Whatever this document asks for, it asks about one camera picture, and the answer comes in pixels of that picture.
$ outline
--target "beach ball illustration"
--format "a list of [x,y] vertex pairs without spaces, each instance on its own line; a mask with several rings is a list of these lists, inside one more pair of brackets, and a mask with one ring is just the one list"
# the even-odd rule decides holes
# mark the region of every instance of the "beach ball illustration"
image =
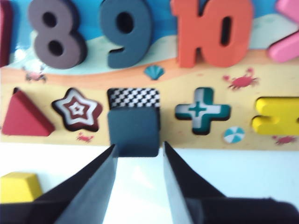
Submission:
[[245,137],[245,132],[241,127],[230,127],[225,131],[223,138],[227,143],[238,143]]

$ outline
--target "seashell illustration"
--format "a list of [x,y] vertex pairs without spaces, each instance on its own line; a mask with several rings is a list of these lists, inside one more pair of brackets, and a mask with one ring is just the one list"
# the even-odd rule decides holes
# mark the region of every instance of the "seashell illustration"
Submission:
[[144,70],[144,73],[152,80],[158,80],[164,74],[164,69],[158,65],[151,65]]

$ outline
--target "teal plus sign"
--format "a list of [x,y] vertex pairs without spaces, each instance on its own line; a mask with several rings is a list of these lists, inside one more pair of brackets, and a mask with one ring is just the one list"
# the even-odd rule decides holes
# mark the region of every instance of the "teal plus sign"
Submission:
[[201,111],[206,111],[206,108],[201,108],[201,107],[199,106],[199,102],[197,101],[197,102],[196,102],[196,106],[195,106],[195,107],[190,107],[188,110],[189,110],[189,111],[195,111],[195,116],[198,117],[198,116],[199,116],[199,113],[200,113]]
[[194,104],[176,106],[176,118],[192,120],[194,134],[209,134],[212,120],[228,120],[230,117],[230,106],[213,104],[213,94],[214,91],[211,88],[197,88]]

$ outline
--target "white background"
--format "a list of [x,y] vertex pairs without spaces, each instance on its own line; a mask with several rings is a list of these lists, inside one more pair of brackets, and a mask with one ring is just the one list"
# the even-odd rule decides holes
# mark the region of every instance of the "white background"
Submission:
[[[107,147],[0,143],[0,175],[38,174],[44,192]],[[227,196],[273,197],[299,208],[299,152],[179,149],[200,175]],[[171,224],[163,174],[156,158],[119,158],[104,224]]]

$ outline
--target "pink puzzle piece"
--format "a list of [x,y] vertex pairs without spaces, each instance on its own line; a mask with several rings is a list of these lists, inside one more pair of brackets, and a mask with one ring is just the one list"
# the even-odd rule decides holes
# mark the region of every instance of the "pink puzzle piece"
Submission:
[[[278,0],[277,10],[299,24],[299,0]],[[270,57],[276,62],[286,62],[299,56],[299,31],[273,44]]]

